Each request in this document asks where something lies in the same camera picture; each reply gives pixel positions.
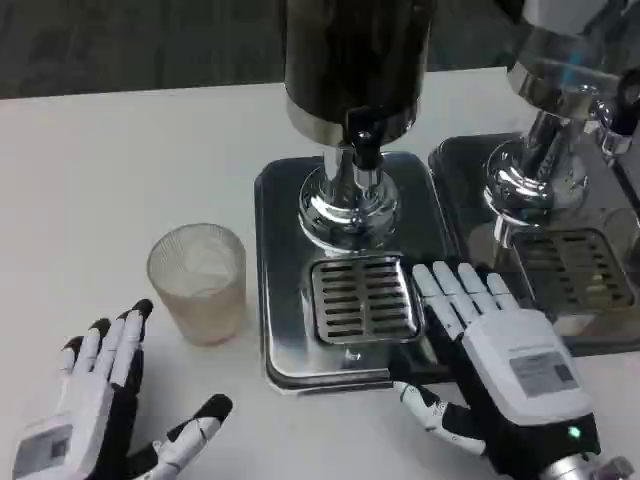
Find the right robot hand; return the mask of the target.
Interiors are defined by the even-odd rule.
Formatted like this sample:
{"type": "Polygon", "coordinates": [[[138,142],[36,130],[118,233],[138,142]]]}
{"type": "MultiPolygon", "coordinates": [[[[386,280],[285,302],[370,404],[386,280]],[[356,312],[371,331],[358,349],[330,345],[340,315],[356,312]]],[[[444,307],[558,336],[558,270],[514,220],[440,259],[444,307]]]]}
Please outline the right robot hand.
{"type": "Polygon", "coordinates": [[[464,399],[445,401],[392,364],[393,387],[421,427],[511,479],[592,475],[601,446],[591,400],[546,315],[467,262],[415,263],[410,273],[427,340],[464,399]]]}

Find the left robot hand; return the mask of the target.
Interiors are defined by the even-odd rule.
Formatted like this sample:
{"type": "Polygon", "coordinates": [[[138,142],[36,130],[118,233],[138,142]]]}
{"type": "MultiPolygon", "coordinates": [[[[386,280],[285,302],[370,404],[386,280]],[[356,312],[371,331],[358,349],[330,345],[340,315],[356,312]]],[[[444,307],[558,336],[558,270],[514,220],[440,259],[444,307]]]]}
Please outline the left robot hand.
{"type": "Polygon", "coordinates": [[[140,299],[64,345],[52,403],[22,430],[12,478],[175,479],[206,448],[232,412],[225,394],[212,395],[162,439],[130,449],[153,308],[140,299]]]}

